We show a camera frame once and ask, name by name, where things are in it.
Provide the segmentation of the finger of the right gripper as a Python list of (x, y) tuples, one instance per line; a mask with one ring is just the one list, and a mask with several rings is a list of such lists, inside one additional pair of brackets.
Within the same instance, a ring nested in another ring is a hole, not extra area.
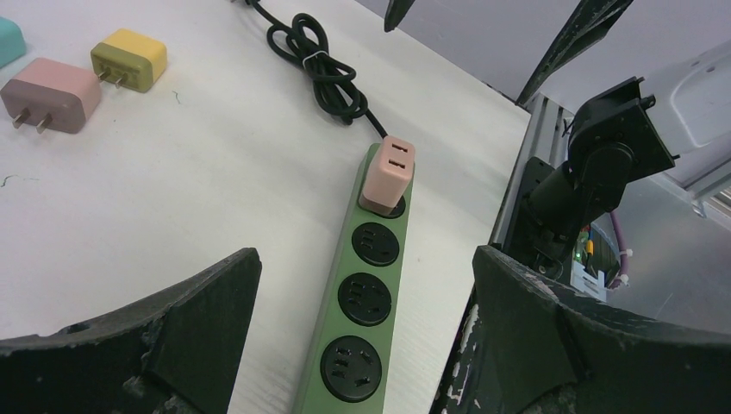
[(526, 106), (562, 66), (603, 39), (633, 0), (581, 0), (531, 73), (515, 103)]
[(384, 14), (384, 31), (395, 30), (411, 9), (415, 0), (390, 0)]

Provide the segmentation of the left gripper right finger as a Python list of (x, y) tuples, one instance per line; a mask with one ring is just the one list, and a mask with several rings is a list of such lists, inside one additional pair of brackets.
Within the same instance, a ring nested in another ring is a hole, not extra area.
[(603, 326), (580, 333), (588, 342), (585, 355), (602, 413), (729, 412), (729, 335), (595, 300), (605, 307), (593, 312)]

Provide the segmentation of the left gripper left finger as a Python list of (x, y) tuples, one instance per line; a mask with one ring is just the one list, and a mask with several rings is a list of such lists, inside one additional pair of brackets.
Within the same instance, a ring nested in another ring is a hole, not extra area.
[(50, 336), (1, 343), (4, 413), (224, 413), (262, 264), (243, 248)]

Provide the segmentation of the pink charger plug end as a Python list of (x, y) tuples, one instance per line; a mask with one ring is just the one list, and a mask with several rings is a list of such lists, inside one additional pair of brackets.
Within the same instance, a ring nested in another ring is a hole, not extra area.
[(414, 169), (415, 147), (387, 135), (368, 164), (359, 205), (379, 215), (389, 215), (412, 181)]

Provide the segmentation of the green power strip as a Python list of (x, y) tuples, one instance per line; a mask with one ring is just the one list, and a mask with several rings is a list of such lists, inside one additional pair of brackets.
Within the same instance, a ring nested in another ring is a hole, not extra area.
[(386, 216), (359, 205), (378, 150), (354, 181), (293, 413), (380, 413), (390, 364), (411, 192)]

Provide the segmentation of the yellow charger plug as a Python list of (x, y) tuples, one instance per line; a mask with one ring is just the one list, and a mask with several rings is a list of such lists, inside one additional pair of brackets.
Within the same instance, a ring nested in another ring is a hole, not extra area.
[(167, 68), (167, 47), (126, 28), (117, 29), (90, 51), (99, 81), (140, 93), (148, 92)]

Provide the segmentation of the pink charger plug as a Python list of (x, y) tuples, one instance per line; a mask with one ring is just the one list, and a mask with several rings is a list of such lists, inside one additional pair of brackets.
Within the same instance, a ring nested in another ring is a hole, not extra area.
[(102, 89), (93, 71), (36, 58), (5, 84), (1, 99), (15, 129), (29, 124), (40, 134), (76, 134), (101, 102)]

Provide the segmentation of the teal usb charger plug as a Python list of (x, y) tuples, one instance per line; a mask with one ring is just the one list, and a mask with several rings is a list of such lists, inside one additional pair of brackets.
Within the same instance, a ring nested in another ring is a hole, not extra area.
[(0, 66), (5, 67), (24, 56), (27, 46), (21, 28), (15, 22), (5, 17), (1, 17), (0, 22)]

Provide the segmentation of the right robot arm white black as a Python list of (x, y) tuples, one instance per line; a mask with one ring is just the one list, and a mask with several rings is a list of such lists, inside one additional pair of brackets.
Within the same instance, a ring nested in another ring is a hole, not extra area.
[(512, 185), (500, 249), (564, 259), (580, 231), (616, 209), (626, 186), (674, 167), (730, 133), (730, 46), (632, 77), (587, 100), (568, 129), (567, 158), (534, 184)]

